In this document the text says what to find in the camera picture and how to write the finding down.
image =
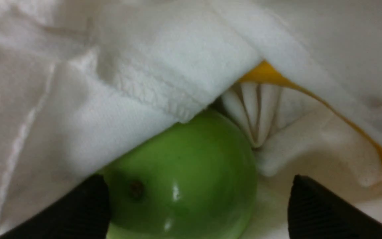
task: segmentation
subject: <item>yellow fabric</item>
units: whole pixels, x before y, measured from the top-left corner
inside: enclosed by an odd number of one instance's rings
[[[382,147],[378,143],[376,143],[372,138],[370,138],[361,128],[359,128],[356,124],[349,121],[348,119],[344,118],[337,111],[335,111],[328,103],[323,101],[317,95],[314,95],[312,92],[296,85],[295,83],[293,83],[290,80],[283,77],[268,62],[266,62],[266,61],[262,62],[260,65],[258,65],[256,68],[254,68],[252,71],[245,74],[240,79],[240,82],[257,82],[257,83],[265,83],[265,84],[284,86],[284,87],[296,89],[296,90],[301,91],[301,92],[303,92],[303,93],[305,93],[311,97],[314,97],[315,99],[317,99],[320,102],[322,102],[323,104],[325,104],[328,108],[330,108],[333,112],[335,112],[335,114],[337,114],[339,117],[341,117],[344,121],[346,121],[354,129],[356,129],[358,132],[360,132],[362,135],[364,135],[366,138],[368,138],[369,141],[377,149],[378,154],[381,158],[381,162],[382,162]]]

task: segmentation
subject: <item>folded towel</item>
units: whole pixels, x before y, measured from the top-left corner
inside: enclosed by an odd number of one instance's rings
[[[382,1],[0,0],[0,234],[264,59],[382,146]]]

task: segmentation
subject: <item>white cloth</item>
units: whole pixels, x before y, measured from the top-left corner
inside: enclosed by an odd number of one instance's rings
[[[316,179],[382,223],[376,149],[330,109],[301,92],[254,83],[240,84],[221,99],[223,110],[256,148],[261,175],[243,239],[288,238],[287,207],[296,174]]]
[[[382,1],[0,0],[0,233],[263,59],[382,145]]]

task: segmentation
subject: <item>green apple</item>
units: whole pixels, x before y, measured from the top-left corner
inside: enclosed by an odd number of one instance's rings
[[[251,146],[213,110],[176,124],[103,170],[108,239],[237,239],[256,198]]]

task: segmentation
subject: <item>black rubber pad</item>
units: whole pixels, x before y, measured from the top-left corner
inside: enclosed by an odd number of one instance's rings
[[[109,221],[108,187],[94,175],[0,239],[105,239]]]
[[[382,224],[309,177],[297,175],[288,203],[291,239],[382,239]]]

